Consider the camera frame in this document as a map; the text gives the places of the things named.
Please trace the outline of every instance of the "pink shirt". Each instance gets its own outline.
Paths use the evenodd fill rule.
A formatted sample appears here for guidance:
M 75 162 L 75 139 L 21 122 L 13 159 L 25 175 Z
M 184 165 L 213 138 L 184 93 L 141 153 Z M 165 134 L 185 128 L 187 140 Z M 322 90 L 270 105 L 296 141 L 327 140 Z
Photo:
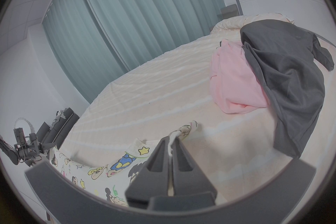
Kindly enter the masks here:
M 210 94 L 224 113 L 267 107 L 268 98 L 250 68 L 241 42 L 222 40 L 211 57 Z

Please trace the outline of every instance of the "curtain fold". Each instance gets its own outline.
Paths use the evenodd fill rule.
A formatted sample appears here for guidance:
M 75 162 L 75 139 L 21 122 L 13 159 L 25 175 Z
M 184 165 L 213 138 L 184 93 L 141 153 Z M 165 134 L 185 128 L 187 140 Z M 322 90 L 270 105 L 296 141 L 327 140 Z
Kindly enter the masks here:
M 129 70 L 210 33 L 223 0 L 54 0 L 43 25 L 63 70 L 91 103 Z

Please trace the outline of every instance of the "bed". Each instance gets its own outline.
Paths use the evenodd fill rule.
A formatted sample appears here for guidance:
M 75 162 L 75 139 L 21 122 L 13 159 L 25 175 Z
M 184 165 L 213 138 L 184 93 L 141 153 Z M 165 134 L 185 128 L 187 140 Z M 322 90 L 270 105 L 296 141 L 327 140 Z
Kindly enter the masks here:
M 137 67 L 105 87 L 77 121 L 59 149 L 70 159 L 97 167 L 118 159 L 134 141 L 156 140 L 196 120 L 198 129 L 184 145 L 217 188 L 221 202 L 259 188 L 291 158 L 273 149 L 276 115 L 271 107 L 246 114 L 225 114 L 209 94 L 209 62 L 222 39 L 240 40 L 240 28 L 281 14 L 238 16 L 219 22 L 211 34 Z M 320 39 L 336 59 L 336 48 Z M 335 134 L 334 71 L 319 62 L 325 102 L 301 159 L 324 162 Z

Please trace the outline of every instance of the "cartoon print shirt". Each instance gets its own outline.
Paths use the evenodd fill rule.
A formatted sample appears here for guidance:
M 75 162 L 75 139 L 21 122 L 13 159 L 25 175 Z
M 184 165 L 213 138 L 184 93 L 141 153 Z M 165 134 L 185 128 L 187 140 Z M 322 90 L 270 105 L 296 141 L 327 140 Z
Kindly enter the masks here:
M 196 129 L 195 126 L 197 127 L 195 121 L 182 126 L 177 136 L 184 139 Z M 50 149 L 49 161 L 66 179 L 81 189 L 113 204 L 128 206 L 125 191 L 159 141 L 143 142 L 135 139 L 120 159 L 101 167 L 89 167 L 74 162 L 56 147 Z

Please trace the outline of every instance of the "star print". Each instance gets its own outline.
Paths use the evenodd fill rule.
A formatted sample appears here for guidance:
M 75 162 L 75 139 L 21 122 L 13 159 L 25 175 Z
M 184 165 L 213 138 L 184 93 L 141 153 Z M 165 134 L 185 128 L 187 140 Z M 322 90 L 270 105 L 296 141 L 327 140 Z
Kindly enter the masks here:
M 81 179 L 81 186 L 83 189 L 85 189 L 84 181 Z
M 141 149 L 138 149 L 140 156 L 149 153 L 149 147 L 142 147 Z

